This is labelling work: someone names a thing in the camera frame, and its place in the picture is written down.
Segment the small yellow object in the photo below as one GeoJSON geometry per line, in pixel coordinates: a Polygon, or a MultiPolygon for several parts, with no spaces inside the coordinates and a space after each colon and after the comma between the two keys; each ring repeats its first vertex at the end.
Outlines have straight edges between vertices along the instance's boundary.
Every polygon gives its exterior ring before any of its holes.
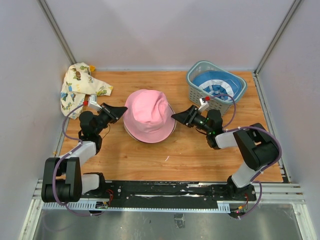
{"type": "Polygon", "coordinates": [[[92,65],[89,65],[89,68],[90,68],[90,72],[93,72],[94,70],[96,70],[96,67],[92,65]]]}

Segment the wooden table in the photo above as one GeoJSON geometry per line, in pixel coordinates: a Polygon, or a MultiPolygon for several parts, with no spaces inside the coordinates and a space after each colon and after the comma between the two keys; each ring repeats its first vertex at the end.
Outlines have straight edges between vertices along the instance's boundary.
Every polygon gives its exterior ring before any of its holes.
{"type": "MultiPolygon", "coordinates": [[[[244,78],[248,88],[237,103],[236,116],[228,128],[254,123],[266,127],[252,73],[246,71],[234,74],[244,78]]],[[[105,102],[111,106],[124,106],[127,97],[139,89],[164,92],[176,113],[185,111],[193,104],[188,99],[185,71],[98,71],[93,72],[92,76],[114,86],[111,96],[98,97],[99,104],[105,102]]],[[[232,106],[223,116],[224,123],[231,119],[233,110],[232,106]]],[[[70,119],[67,134],[77,137],[79,130],[79,120],[70,119]]],[[[104,129],[101,136],[108,131],[104,129]]],[[[66,153],[76,144],[74,140],[65,139],[61,153],[66,153]]],[[[121,118],[116,124],[111,124],[99,154],[89,159],[81,167],[81,172],[102,172],[107,180],[225,182],[242,163],[238,148],[214,150],[208,146],[206,137],[195,128],[177,123],[174,133],[165,141],[146,144],[134,140],[126,133],[121,118]]],[[[279,166],[275,164],[257,179],[282,182],[279,166]]]]}

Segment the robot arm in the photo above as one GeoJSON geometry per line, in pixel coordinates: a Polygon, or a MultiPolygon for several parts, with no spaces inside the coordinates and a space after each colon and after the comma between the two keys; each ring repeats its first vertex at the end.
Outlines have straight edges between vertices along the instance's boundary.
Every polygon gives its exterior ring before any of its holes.
{"type": "Polygon", "coordinates": [[[208,107],[208,103],[203,98],[200,102],[200,108],[192,105],[186,111],[173,114],[172,118],[189,128],[196,126],[205,131],[207,143],[213,149],[239,148],[244,162],[227,180],[228,195],[237,199],[251,186],[260,171],[277,159],[279,149],[272,137],[259,131],[265,130],[260,123],[251,125],[253,129],[224,132],[220,111],[211,109],[204,117],[201,112],[208,107]]]}
{"type": "MultiPolygon", "coordinates": [[[[65,179],[55,180],[56,192],[61,202],[77,202],[82,194],[91,191],[97,197],[105,190],[105,178],[100,172],[85,173],[81,176],[81,165],[96,155],[102,145],[100,133],[108,124],[116,123],[127,110],[126,107],[114,107],[103,103],[97,104],[97,96],[89,98],[88,106],[97,110],[98,115],[91,111],[80,114],[81,131],[78,137],[81,142],[69,152],[59,165],[57,177],[65,175],[65,179]]],[[[45,203],[56,202],[53,194],[53,174],[57,162],[63,157],[50,157],[46,160],[43,173],[41,198],[45,203]]]]}

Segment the white wall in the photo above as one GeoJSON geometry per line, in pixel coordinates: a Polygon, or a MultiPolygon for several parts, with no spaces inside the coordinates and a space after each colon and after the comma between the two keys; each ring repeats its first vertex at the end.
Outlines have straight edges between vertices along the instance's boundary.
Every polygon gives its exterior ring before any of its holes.
{"type": "Polygon", "coordinates": [[[78,62],[100,69],[253,70],[293,0],[47,0],[78,62]]]}
{"type": "Polygon", "coordinates": [[[270,55],[260,82],[288,172],[304,191],[320,237],[320,1],[304,1],[270,55]]]}
{"type": "Polygon", "coordinates": [[[0,239],[15,240],[57,144],[69,62],[36,0],[0,6],[0,239]]]}

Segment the blue hat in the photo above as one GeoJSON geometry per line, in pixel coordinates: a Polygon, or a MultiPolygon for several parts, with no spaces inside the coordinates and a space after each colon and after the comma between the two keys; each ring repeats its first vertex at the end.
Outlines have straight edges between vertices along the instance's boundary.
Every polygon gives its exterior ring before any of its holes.
{"type": "MultiPolygon", "coordinates": [[[[229,72],[225,71],[206,71],[196,76],[192,83],[201,90],[215,96],[228,94],[236,99],[242,90],[240,80],[229,72]]],[[[231,101],[228,96],[220,96],[221,100],[231,101]]]]}

